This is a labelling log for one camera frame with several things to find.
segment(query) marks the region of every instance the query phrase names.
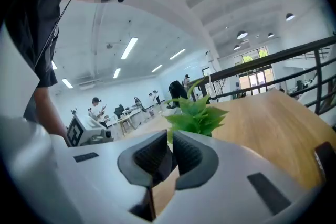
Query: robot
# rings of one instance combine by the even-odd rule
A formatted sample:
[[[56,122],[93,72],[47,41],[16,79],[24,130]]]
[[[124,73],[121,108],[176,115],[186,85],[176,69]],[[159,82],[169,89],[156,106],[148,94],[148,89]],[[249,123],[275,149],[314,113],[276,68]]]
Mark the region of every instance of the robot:
[[[109,134],[92,118],[75,114],[67,134],[72,147],[67,147],[62,137],[23,118],[38,78],[4,24],[0,81],[6,81],[0,87],[4,167],[43,222],[292,223],[321,190],[306,191],[248,148],[189,132],[174,131],[173,154],[167,150],[166,130],[90,143]],[[152,188],[167,179],[174,159],[180,172],[175,194],[157,216]]]
[[[74,114],[68,127],[67,140],[71,146],[112,142],[111,130],[105,129],[90,116]]]

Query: black t-shirt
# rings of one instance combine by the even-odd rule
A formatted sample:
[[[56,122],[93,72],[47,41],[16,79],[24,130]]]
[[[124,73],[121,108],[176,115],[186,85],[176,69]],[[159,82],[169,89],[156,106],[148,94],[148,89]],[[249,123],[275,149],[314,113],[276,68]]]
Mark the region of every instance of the black t-shirt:
[[[53,29],[60,16],[60,2],[61,0],[16,0],[5,19],[14,44],[40,79],[38,87],[49,87],[57,83],[51,61],[58,37],[58,27],[54,32]],[[41,54],[51,32],[52,39]]]

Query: green foliage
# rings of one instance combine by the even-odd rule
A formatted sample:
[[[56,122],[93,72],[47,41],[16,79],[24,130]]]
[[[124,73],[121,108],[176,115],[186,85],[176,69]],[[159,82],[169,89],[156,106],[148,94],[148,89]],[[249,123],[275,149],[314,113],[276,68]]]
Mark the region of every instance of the green foliage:
[[[202,80],[191,86],[188,91],[188,97],[200,82]],[[166,116],[166,119],[172,124],[172,128],[167,133],[167,139],[170,143],[173,143],[174,130],[188,131],[211,137],[211,132],[217,127],[222,126],[221,121],[227,111],[211,106],[206,107],[206,102],[209,98],[210,96],[206,95],[196,102],[190,102],[187,99],[179,97],[178,99],[165,102],[179,102],[182,111],[180,115]]]
[[[265,56],[268,56],[267,54],[267,51],[266,50],[259,50],[259,56],[262,58],[262,57],[265,57]]]
[[[253,61],[253,58],[250,55],[247,55],[247,56],[243,56],[243,60],[244,62],[251,62]]]

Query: office desk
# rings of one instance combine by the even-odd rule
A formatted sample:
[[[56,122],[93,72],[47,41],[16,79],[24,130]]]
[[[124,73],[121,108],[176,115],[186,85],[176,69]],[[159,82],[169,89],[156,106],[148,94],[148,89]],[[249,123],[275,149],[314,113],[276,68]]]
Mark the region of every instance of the office desk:
[[[336,133],[304,105],[278,90],[210,104],[227,110],[224,125],[213,131],[213,137],[257,152],[278,168],[310,189],[322,183],[314,158],[314,148],[329,141],[336,148]],[[148,123],[147,132],[169,125],[163,117]],[[159,214],[174,194],[177,169],[153,189]]]
[[[130,109],[124,110],[124,111],[122,112],[122,114],[123,114],[124,116],[127,116],[127,115],[129,115],[133,110],[136,110],[136,109],[138,109],[138,107],[137,107],[137,106],[134,106],[134,107],[132,107],[132,108],[130,108]]]
[[[125,126],[122,125],[123,122],[128,122],[134,130],[137,129],[136,127],[134,127],[134,125],[132,124],[132,121],[131,121],[131,117],[133,117],[134,115],[135,114],[130,114],[130,115],[127,115],[127,116],[122,117],[122,118],[117,120],[117,123],[120,124],[123,136],[125,136],[125,133],[127,132],[126,129],[125,129]]]

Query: white ceiling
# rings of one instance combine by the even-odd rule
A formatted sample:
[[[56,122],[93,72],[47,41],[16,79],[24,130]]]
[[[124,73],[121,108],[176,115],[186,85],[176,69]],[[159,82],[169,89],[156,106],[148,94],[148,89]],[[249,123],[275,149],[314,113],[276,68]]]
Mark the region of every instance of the white ceiling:
[[[224,57],[233,54],[237,33],[249,33],[247,46],[257,46],[272,32],[281,37],[289,24],[316,0],[127,0],[124,4],[70,3],[59,27],[54,57],[56,76],[77,85],[85,81],[111,81],[145,77],[158,65],[160,74],[177,60],[199,50],[211,50]],[[120,57],[131,37],[138,42],[126,60]],[[169,57],[186,51],[174,60]],[[55,91],[65,86],[59,83]]]

